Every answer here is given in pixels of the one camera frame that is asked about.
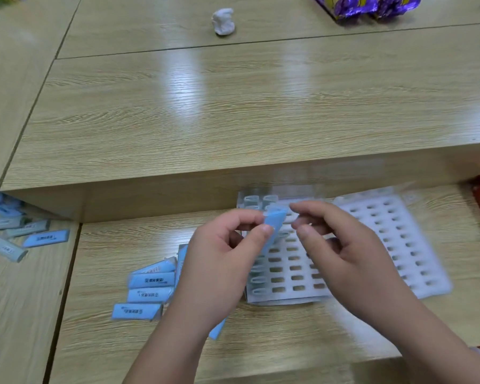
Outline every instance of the person's arm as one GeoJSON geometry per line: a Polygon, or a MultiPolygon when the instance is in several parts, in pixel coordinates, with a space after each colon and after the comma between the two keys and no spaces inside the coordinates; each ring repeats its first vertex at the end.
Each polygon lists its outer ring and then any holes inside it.
{"type": "Polygon", "coordinates": [[[340,208],[304,201],[292,224],[334,297],[402,353],[419,383],[480,384],[480,355],[419,301],[370,228],[340,208]],[[322,235],[337,238],[325,240],[322,235]]]}
{"type": "Polygon", "coordinates": [[[200,226],[187,248],[166,313],[123,384],[190,384],[208,333],[237,306],[273,228],[263,213],[235,209],[200,226]],[[250,230],[245,238],[236,230],[250,230]]]}

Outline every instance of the purple wrapper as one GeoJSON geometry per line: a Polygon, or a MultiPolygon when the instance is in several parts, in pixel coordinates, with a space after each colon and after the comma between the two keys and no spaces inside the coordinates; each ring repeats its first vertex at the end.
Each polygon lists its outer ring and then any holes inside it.
{"type": "Polygon", "coordinates": [[[417,8],[421,0],[379,0],[375,17],[384,19],[403,15],[411,9],[417,8]]]}
{"type": "Polygon", "coordinates": [[[378,0],[316,0],[335,19],[346,19],[362,13],[375,13],[378,0]]]}

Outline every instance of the foam tray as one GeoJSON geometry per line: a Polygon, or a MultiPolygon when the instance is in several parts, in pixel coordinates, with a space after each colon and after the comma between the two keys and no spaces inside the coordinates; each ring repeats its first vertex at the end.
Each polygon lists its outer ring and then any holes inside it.
{"type": "MultiPolygon", "coordinates": [[[[292,201],[278,201],[277,205],[292,201]]],[[[390,188],[337,197],[334,203],[377,233],[418,298],[451,292],[448,274],[403,200],[390,188]]],[[[279,238],[252,267],[247,284],[249,303],[304,303],[331,295],[290,226],[296,218],[296,213],[287,213],[279,238]]]]}

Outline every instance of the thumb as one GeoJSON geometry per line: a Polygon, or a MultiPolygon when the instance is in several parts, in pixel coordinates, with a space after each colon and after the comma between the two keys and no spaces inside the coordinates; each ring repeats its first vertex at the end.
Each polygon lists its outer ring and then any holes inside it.
{"type": "Polygon", "coordinates": [[[342,263],[343,260],[311,225],[299,226],[297,236],[323,277],[334,272],[334,269],[342,263]]]}
{"type": "Polygon", "coordinates": [[[242,267],[251,269],[254,260],[260,254],[272,233],[274,233],[274,228],[270,225],[262,224],[256,226],[230,252],[231,255],[242,264],[242,267]]]}

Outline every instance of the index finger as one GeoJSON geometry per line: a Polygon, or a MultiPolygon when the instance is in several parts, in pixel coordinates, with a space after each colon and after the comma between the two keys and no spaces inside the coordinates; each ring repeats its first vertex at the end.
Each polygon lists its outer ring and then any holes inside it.
{"type": "Polygon", "coordinates": [[[259,210],[232,209],[211,220],[207,226],[219,233],[221,237],[229,237],[229,233],[240,226],[261,225],[265,216],[259,210]]]}
{"type": "Polygon", "coordinates": [[[328,202],[302,201],[290,204],[290,208],[299,214],[323,218],[344,245],[351,242],[357,236],[356,230],[364,226],[354,216],[328,202]]]}

